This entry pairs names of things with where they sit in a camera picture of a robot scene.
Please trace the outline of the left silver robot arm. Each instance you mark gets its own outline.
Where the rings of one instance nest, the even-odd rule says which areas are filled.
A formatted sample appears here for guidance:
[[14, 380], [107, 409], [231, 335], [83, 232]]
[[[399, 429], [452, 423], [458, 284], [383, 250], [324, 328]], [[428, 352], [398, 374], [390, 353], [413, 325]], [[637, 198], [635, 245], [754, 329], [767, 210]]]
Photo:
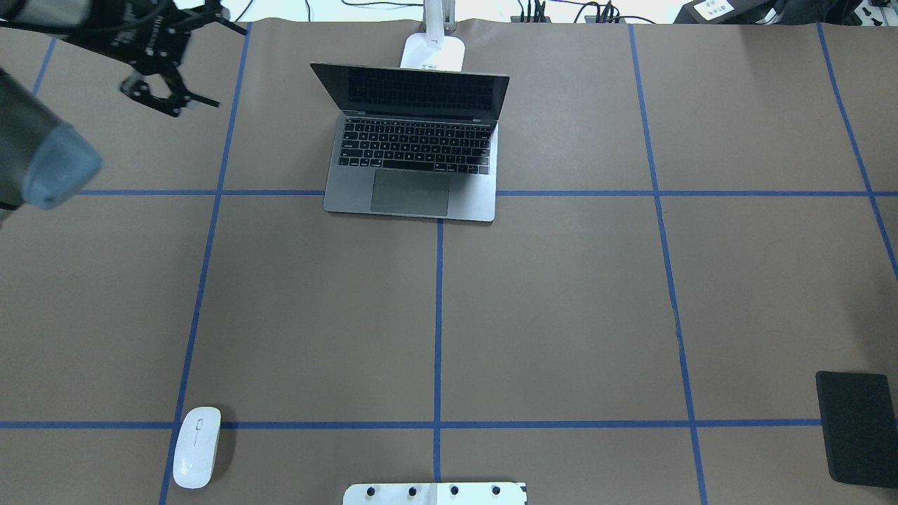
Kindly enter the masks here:
[[[218, 102], [188, 89], [180, 66], [192, 33], [222, 25], [245, 35], [220, 1], [4, 1], [2, 27], [41, 33], [131, 68], [121, 92], [170, 117]], [[1, 86], [2, 215], [24, 205], [52, 210], [102, 169], [98, 151], [7, 71]]]

